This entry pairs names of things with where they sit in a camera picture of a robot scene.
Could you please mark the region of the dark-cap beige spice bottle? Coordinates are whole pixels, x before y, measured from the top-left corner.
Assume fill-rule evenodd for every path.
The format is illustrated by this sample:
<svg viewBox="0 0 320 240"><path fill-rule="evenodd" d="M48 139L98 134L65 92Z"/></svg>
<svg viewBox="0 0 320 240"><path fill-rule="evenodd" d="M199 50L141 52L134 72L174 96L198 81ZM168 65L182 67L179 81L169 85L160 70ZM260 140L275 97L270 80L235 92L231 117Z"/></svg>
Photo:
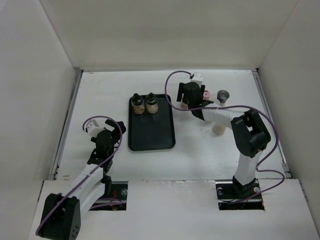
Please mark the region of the dark-cap beige spice bottle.
<svg viewBox="0 0 320 240"><path fill-rule="evenodd" d="M219 106L224 107L226 101L229 99L230 93L227 90L221 89L217 92L217 100L219 101Z"/></svg>

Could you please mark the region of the pink-cap pepper shaker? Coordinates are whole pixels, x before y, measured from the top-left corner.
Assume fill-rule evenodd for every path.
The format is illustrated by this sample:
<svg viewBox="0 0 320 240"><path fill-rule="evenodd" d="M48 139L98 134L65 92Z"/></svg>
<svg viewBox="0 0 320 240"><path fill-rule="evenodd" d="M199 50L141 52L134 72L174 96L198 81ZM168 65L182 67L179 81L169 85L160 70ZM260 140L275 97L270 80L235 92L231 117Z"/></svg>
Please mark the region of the pink-cap pepper shaker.
<svg viewBox="0 0 320 240"><path fill-rule="evenodd" d="M211 93L209 91L205 90L203 93L203 99L210 100L210 97L211 97Z"/></svg>

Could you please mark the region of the black-cap brown spice bottle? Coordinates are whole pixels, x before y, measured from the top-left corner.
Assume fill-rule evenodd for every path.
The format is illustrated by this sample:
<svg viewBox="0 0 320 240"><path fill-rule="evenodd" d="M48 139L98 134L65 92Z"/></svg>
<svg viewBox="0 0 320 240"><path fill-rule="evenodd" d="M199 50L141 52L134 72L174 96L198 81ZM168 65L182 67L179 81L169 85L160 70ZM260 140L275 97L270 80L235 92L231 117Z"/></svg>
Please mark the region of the black-cap brown spice bottle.
<svg viewBox="0 0 320 240"><path fill-rule="evenodd" d="M135 114L141 115L145 112L144 99L138 93L134 93L131 97L131 105Z"/></svg>

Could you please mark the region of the black rectangular plastic tray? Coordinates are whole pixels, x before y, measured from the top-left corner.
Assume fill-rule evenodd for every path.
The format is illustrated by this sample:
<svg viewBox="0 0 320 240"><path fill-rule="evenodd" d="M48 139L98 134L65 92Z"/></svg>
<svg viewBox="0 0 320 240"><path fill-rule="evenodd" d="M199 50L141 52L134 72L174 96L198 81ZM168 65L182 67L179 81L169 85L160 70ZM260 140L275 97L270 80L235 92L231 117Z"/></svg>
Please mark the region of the black rectangular plastic tray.
<svg viewBox="0 0 320 240"><path fill-rule="evenodd" d="M134 152L172 149L176 144L171 97L158 95L158 111L147 110L134 113L131 100L128 101L128 147Z"/></svg>

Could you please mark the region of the black-cap pale spice bottle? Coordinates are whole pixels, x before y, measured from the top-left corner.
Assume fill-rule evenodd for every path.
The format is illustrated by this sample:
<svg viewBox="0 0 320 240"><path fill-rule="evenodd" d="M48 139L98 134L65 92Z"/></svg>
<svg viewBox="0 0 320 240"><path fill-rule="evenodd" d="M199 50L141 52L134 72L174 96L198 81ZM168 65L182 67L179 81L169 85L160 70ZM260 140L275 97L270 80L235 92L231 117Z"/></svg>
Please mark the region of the black-cap pale spice bottle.
<svg viewBox="0 0 320 240"><path fill-rule="evenodd" d="M150 92L146 97L146 108L150 114L155 114L158 111L158 97L156 94Z"/></svg>

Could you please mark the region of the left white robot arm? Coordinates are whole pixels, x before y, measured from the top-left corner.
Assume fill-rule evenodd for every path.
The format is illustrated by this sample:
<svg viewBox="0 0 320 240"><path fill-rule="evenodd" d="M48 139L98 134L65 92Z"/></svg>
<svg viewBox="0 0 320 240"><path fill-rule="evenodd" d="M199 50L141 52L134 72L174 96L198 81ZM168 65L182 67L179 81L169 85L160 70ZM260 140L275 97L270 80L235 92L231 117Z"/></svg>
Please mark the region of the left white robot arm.
<svg viewBox="0 0 320 240"><path fill-rule="evenodd" d="M44 202L41 222L35 234L49 240L75 240L86 212L100 199L112 195L112 180L107 175L115 153L122 143L126 127L122 121L105 117L109 130L90 117L82 129L95 147L79 176L62 192L51 193Z"/></svg>

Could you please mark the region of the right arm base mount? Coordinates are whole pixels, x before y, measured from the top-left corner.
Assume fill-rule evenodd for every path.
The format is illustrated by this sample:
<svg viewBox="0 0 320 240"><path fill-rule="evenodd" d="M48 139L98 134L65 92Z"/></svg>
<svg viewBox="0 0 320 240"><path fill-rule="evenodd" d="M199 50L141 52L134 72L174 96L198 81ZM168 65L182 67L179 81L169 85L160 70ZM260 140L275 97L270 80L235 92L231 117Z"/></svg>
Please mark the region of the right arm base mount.
<svg viewBox="0 0 320 240"><path fill-rule="evenodd" d="M218 208L221 211L265 210L261 194L247 199L260 192L258 180L244 193L237 191L232 181L216 181L215 188Z"/></svg>

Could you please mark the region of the yellow-cap cream bottle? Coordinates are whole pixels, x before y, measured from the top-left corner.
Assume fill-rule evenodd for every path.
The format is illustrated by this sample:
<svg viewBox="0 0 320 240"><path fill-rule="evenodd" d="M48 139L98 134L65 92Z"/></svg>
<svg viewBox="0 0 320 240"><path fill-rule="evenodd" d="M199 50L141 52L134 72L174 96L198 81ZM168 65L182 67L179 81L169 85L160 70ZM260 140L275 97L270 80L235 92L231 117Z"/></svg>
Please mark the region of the yellow-cap cream bottle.
<svg viewBox="0 0 320 240"><path fill-rule="evenodd" d="M224 125L215 123L212 130L216 135L221 136L226 131L226 128Z"/></svg>

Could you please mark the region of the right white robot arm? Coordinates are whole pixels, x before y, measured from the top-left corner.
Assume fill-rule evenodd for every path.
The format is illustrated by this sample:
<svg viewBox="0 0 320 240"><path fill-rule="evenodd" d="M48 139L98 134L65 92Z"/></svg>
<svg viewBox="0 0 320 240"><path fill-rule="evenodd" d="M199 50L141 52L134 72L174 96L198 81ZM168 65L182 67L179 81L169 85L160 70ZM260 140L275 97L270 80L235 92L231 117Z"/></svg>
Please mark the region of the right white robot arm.
<svg viewBox="0 0 320 240"><path fill-rule="evenodd" d="M256 110L237 113L224 107L230 97L226 90L217 93L218 103L204 99L205 86L191 81L179 83L177 101L183 102L196 118L214 122L232 130L236 147L239 151L237 170L232 177L232 192L243 198L252 190L256 181L256 165L271 141L271 135Z"/></svg>

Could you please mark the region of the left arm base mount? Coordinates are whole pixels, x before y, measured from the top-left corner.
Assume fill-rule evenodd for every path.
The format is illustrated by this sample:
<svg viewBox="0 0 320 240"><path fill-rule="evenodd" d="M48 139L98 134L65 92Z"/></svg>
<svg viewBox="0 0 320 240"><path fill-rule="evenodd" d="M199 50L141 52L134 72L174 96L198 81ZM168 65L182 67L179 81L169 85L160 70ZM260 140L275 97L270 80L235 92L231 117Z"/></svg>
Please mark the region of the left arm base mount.
<svg viewBox="0 0 320 240"><path fill-rule="evenodd" d="M127 209L128 182L113 181L105 193L95 201L90 211L125 211Z"/></svg>

